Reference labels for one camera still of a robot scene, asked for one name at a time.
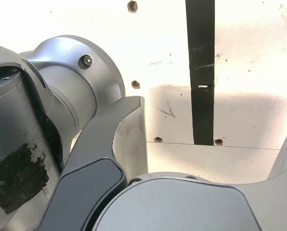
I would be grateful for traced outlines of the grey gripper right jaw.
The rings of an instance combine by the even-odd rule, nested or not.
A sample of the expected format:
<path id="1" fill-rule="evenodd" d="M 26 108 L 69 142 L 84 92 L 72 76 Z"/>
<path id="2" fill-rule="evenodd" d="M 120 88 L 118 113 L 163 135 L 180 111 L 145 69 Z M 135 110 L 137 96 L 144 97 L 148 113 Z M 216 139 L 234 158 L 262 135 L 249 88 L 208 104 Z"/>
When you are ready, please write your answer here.
<path id="1" fill-rule="evenodd" d="M 126 188 L 95 231 L 287 231 L 287 137 L 267 180 L 220 184 L 158 177 Z"/>

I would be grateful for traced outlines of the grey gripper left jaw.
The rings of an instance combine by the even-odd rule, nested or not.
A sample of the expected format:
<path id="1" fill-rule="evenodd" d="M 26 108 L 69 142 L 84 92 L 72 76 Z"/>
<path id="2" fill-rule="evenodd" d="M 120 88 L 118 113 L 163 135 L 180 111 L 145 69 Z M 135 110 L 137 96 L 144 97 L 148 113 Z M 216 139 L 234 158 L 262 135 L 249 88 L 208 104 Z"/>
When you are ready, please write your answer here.
<path id="1" fill-rule="evenodd" d="M 124 97 L 81 132 L 38 230 L 90 230 L 129 180 L 147 172 L 144 98 Z"/>

